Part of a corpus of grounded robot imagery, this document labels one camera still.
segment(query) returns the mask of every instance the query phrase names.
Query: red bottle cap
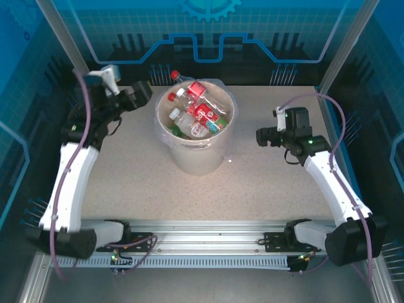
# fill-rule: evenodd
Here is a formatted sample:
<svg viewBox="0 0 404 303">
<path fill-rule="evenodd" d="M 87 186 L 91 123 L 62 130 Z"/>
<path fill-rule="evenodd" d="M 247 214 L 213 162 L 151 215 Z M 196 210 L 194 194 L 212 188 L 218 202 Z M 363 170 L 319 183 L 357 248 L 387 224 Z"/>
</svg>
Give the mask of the red bottle cap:
<svg viewBox="0 0 404 303">
<path fill-rule="evenodd" d="M 175 99 L 175 97 L 176 97 L 175 93 L 171 93 L 171 94 L 169 95 L 168 99 L 169 99 L 171 102 L 173 102 L 174 99 Z"/>
<path fill-rule="evenodd" d="M 171 73 L 171 79 L 175 80 L 177 79 L 179 76 L 179 72 L 178 71 L 172 71 Z"/>
</svg>

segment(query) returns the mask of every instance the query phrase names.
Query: bottle label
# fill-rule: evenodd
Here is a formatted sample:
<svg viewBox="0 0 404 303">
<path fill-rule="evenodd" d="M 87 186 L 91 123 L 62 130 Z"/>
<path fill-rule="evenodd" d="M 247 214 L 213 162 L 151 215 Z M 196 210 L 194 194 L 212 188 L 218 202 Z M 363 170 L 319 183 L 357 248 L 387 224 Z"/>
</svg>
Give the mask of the bottle label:
<svg viewBox="0 0 404 303">
<path fill-rule="evenodd" d="M 201 123 L 195 121 L 194 124 L 191 126 L 191 134 L 196 138 L 203 138 L 209 133 Z"/>
<path fill-rule="evenodd" d="M 191 86 L 188 88 L 188 95 L 190 98 L 196 102 L 200 96 L 205 92 L 206 87 L 204 87 L 201 83 L 198 81 L 195 81 L 194 83 L 191 84 Z"/>
<path fill-rule="evenodd" d="M 202 123 L 204 127 L 209 129 L 212 134 L 219 132 L 219 130 L 223 129 L 227 125 L 226 121 L 218 116 L 205 103 L 200 104 L 195 109 L 194 117 L 197 121 Z"/>
</svg>

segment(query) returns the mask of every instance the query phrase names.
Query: wire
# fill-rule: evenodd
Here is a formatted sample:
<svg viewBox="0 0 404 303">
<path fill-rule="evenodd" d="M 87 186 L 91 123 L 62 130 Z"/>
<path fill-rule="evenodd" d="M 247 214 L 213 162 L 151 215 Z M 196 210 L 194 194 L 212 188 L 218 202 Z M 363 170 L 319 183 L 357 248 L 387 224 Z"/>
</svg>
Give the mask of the wire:
<svg viewBox="0 0 404 303">
<path fill-rule="evenodd" d="M 57 205 L 59 203 L 59 197 L 61 195 L 64 180 L 66 179 L 66 176 L 67 176 L 75 158 L 77 157 L 78 153 L 80 152 L 81 148 L 84 145 L 84 142 L 87 139 L 88 130 L 90 129 L 90 122 L 91 122 L 91 105 L 90 105 L 90 98 L 88 96 L 88 90 L 87 90 L 86 84 L 84 82 L 83 76 L 79 73 L 79 71 L 74 69 L 73 73 L 76 75 L 77 80 L 80 84 L 81 90 L 83 91 L 84 103 L 85 103 L 85 107 L 86 107 L 86 124 L 84 127 L 83 136 L 81 137 L 81 140 L 78 143 L 76 150 L 72 154 L 70 160 L 66 164 L 66 167 L 64 168 L 63 173 L 61 175 L 61 178 L 60 178 L 59 183 L 56 188 L 55 200 L 54 200 L 53 209 L 52 209 L 52 220 L 50 222 L 50 232 L 49 232 L 49 249 L 50 249 L 50 256 L 52 258 L 56 274 L 59 276 L 59 278 L 61 280 L 65 280 L 66 277 L 62 274 L 62 270 L 59 267 L 59 264 L 57 263 L 57 258 L 56 258 L 55 229 L 56 229 L 56 220 L 57 220 Z"/>
<path fill-rule="evenodd" d="M 371 239 L 371 233 L 369 231 L 369 227 L 367 226 L 366 220 L 364 215 L 362 214 L 362 211 L 360 210 L 360 208 L 358 207 L 358 204 L 356 203 L 354 197 L 351 195 L 350 191 L 348 190 L 348 188 L 345 186 L 345 184 L 343 183 L 343 181 L 341 180 L 340 176 L 338 175 L 337 171 L 334 170 L 334 156 L 335 156 L 335 152 L 338 149 L 338 147 L 341 145 L 343 136 L 345 135 L 345 128 L 346 128 L 346 120 L 345 120 L 345 114 L 343 113 L 343 110 L 340 106 L 340 104 L 338 104 L 337 101 L 335 101 L 333 98 L 323 94 L 323 93 L 303 93 L 301 95 L 295 96 L 293 98 L 291 98 L 288 102 L 286 102 L 285 104 L 283 104 L 280 107 L 280 110 L 282 110 L 283 108 L 285 108 L 286 106 L 288 106 L 289 104 L 295 102 L 296 100 L 300 99 L 300 98 L 305 98 L 305 97 L 321 97 L 324 98 L 328 101 L 330 101 L 332 104 L 335 105 L 335 107 L 338 109 L 338 111 L 340 112 L 341 115 L 341 120 L 342 120 L 342 130 L 341 130 L 341 136 L 339 137 L 338 141 L 336 142 L 336 145 L 334 146 L 334 148 L 332 149 L 331 153 L 330 153 L 330 168 L 331 171 L 333 172 L 333 175 L 335 176 L 335 178 L 337 179 L 338 183 L 341 185 L 343 191 L 345 192 L 345 194 L 348 196 L 351 204 L 353 205 L 353 207 L 356 209 L 356 212 L 360 218 L 360 221 L 362 222 L 362 225 L 364 227 L 364 232 L 365 232 L 365 238 L 366 238 L 366 246 L 367 246 L 367 284 L 368 286 L 372 286 L 372 273 L 373 273 L 373 257 L 372 257 L 372 239 Z"/>
<path fill-rule="evenodd" d="M 146 252 L 146 254 L 133 267 L 131 267 L 128 270 L 123 269 L 123 270 L 118 271 L 118 272 L 120 272 L 122 274 L 129 273 L 131 271 L 134 271 L 137 267 L 139 267 L 145 261 L 145 259 L 148 257 L 148 255 L 152 252 L 152 250 L 156 246 L 157 240 L 158 240 L 158 237 L 156 235 L 151 235 L 150 237 L 141 239 L 138 242 L 133 242 L 133 243 L 129 243 L 129 244 L 108 244 L 107 246 L 109 246 L 109 247 L 132 247 L 132 246 L 136 246 L 136 245 L 139 245 L 141 243 L 144 243 L 146 241 L 152 241 L 152 244 L 151 244 L 148 252 Z"/>
<path fill-rule="evenodd" d="M 316 271 L 316 270 L 318 270 L 319 268 L 321 268 L 324 264 L 326 264 L 328 260 L 329 260 L 329 257 L 327 256 L 324 260 L 322 260 L 322 262 L 320 262 L 317 266 L 311 268 L 310 270 L 305 270 L 305 271 L 302 271 L 302 272 L 299 272 L 299 271 L 291 271 L 291 273 L 298 273 L 298 274 L 300 274 L 300 275 L 303 275 L 303 273 L 306 274 L 306 273 L 310 273 L 310 272 Z"/>
<path fill-rule="evenodd" d="M 286 159 L 286 157 L 287 157 L 287 155 L 288 155 L 288 152 L 289 152 L 289 150 L 286 149 L 286 150 L 285 150 L 285 154 L 283 155 L 283 157 L 285 158 L 286 163 L 288 163 L 288 164 L 290 164 L 290 165 L 297 165 L 297 164 L 300 164 L 300 162 L 289 162 L 289 161 Z"/>
<path fill-rule="evenodd" d="M 119 121 L 119 122 L 118 122 L 117 127 L 114 129 L 114 131 L 113 131 L 112 133 L 108 134 L 107 136 L 112 136 L 113 134 L 116 133 L 116 131 L 118 130 L 119 126 L 121 126 L 121 124 L 122 124 L 122 117 L 119 117 L 118 121 Z"/>
<path fill-rule="evenodd" d="M 307 252 L 305 254 L 302 254 L 302 255 L 296 257 L 296 259 L 294 259 L 293 261 L 291 261 L 288 264 L 293 265 L 293 264 L 296 264 L 298 262 L 309 262 L 310 260 L 314 259 L 315 256 L 316 256 L 316 250 L 313 249 L 310 252 Z"/>
<path fill-rule="evenodd" d="M 364 274 L 360 271 L 360 269 L 358 268 L 358 266 L 356 266 L 356 264 L 351 263 L 352 268 L 357 272 L 357 274 L 360 276 L 360 278 L 365 281 L 365 283 L 367 282 L 366 277 L 364 276 Z"/>
</svg>

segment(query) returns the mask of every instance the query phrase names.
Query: gear logo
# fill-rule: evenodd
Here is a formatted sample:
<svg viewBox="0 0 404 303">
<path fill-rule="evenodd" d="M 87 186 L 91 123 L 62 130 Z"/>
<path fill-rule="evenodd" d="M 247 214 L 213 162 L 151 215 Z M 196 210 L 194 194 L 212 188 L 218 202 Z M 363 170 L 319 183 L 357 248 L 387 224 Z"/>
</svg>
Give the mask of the gear logo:
<svg viewBox="0 0 404 303">
<path fill-rule="evenodd" d="M 210 22 L 212 19 L 227 18 L 227 13 L 234 13 L 235 6 L 241 4 L 241 0 L 178 0 L 183 13 L 189 17 L 196 17 L 198 21 Z"/>
<path fill-rule="evenodd" d="M 1 0 L 0 8 L 8 10 L 26 32 L 39 17 L 35 0 Z"/>
</svg>

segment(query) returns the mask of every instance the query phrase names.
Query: red label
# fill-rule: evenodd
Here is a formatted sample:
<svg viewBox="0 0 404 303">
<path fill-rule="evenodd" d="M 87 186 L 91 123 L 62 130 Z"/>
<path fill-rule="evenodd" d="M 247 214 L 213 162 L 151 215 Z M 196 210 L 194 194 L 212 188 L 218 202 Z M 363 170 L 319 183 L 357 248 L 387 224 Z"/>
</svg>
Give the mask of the red label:
<svg viewBox="0 0 404 303">
<path fill-rule="evenodd" d="M 194 117 L 211 133 L 215 134 L 220 130 L 220 128 L 216 125 L 216 121 L 218 121 L 220 117 L 216 115 L 216 113 L 205 103 L 202 103 L 195 109 Z"/>
<path fill-rule="evenodd" d="M 195 81 L 192 83 L 192 85 L 188 88 L 188 95 L 194 100 L 197 101 L 200 96 L 203 94 L 203 92 L 206 90 L 206 87 L 204 87 L 201 83 L 198 81 Z"/>
</svg>

